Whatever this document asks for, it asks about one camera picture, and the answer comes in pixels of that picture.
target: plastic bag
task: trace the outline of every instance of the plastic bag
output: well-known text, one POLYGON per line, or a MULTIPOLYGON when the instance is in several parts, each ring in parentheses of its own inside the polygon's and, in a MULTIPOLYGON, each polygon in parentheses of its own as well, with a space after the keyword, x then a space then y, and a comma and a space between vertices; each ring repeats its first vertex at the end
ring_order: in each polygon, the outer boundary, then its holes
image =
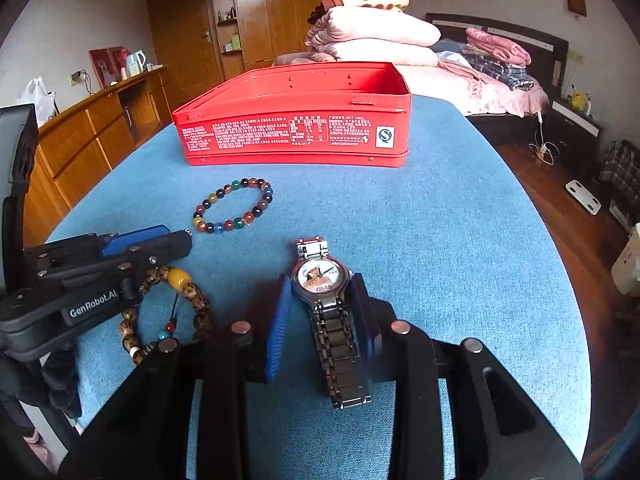
POLYGON ((25 105, 33 103, 36 107, 36 120, 38 127, 46 123, 56 113, 56 97, 55 94, 48 95, 44 86, 42 76, 29 81, 27 88, 24 89, 22 95, 16 104, 25 105))

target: wooden floor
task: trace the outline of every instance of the wooden floor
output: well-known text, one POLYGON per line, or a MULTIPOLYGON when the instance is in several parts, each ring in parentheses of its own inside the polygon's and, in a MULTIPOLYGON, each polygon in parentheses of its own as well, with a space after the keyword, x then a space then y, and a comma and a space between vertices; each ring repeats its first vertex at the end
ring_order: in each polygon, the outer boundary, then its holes
MULTIPOLYGON (((627 234, 603 205, 588 214, 564 188, 575 177, 562 165, 540 161, 527 146, 497 150, 545 222, 574 287, 591 361, 591 423, 583 463, 622 429, 640 399, 640 360, 622 360, 630 327, 615 313, 631 309, 611 278, 611 266, 627 234)), ((595 185, 583 184, 598 199, 595 185)))

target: bed headboard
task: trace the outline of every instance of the bed headboard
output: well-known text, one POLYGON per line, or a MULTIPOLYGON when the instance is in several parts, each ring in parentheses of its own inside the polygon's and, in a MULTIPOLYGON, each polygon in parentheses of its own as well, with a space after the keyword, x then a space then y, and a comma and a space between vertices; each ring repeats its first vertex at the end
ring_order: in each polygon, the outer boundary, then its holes
POLYGON ((567 40, 513 23, 462 14, 427 13, 426 21, 438 27, 443 38, 462 43, 466 43, 465 30, 475 27, 522 44, 531 54, 531 64, 527 66, 527 73, 538 80, 550 99, 560 97, 569 53, 567 40))

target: wooden bead bracelet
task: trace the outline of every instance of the wooden bead bracelet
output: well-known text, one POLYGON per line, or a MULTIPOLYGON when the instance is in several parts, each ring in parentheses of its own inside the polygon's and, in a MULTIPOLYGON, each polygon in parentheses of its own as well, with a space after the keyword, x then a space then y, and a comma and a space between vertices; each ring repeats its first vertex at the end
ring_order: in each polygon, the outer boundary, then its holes
MULTIPOLYGON (((200 288, 193 283, 191 276, 182 269, 172 266, 161 266, 146 272, 145 281, 140 285, 140 294, 144 296, 149 288, 156 283, 167 282, 182 296, 189 300, 195 311, 193 326, 196 329, 194 340, 200 340, 211 335, 213 331, 213 318, 209 299, 203 295, 200 288)), ((129 307, 122 312, 123 321, 118 326, 122 336, 122 347, 129 353, 133 364, 139 365, 144 358, 151 353, 158 342, 172 338, 175 330, 173 320, 166 324, 164 330, 158 333, 158 340, 143 346, 136 334, 136 321, 138 320, 138 308, 129 307)))
POLYGON ((249 225, 258 216, 262 215, 262 212, 269 207, 269 204, 273 201, 273 189, 271 184, 265 182, 263 178, 244 178, 242 180, 234 180, 231 184, 221 187, 215 193, 211 193, 208 198, 202 201, 202 204, 196 207, 196 211, 193 214, 193 225, 201 233, 217 233, 221 234, 224 231, 232 231, 233 229, 242 229, 245 225, 249 225), (251 211, 247 211, 244 215, 239 216, 235 220, 227 220, 225 222, 205 222, 203 215, 204 212, 215 204, 225 195, 228 195, 232 191, 236 191, 241 187, 255 187, 262 192, 262 198, 258 200, 258 205, 251 211))

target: plaid clothing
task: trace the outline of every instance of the plaid clothing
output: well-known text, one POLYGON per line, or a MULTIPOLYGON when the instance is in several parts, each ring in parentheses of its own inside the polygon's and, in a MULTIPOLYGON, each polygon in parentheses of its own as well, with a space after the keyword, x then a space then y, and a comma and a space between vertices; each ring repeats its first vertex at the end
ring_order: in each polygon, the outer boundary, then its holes
POLYGON ((600 180, 611 182, 636 211, 640 210, 640 152, 630 142, 612 142, 600 170, 600 180))
POLYGON ((478 54, 462 55, 469 64, 488 76, 504 83, 510 90, 523 90, 528 92, 533 88, 533 79, 527 75, 527 70, 518 66, 509 66, 506 63, 498 61, 495 57, 480 56, 478 54))

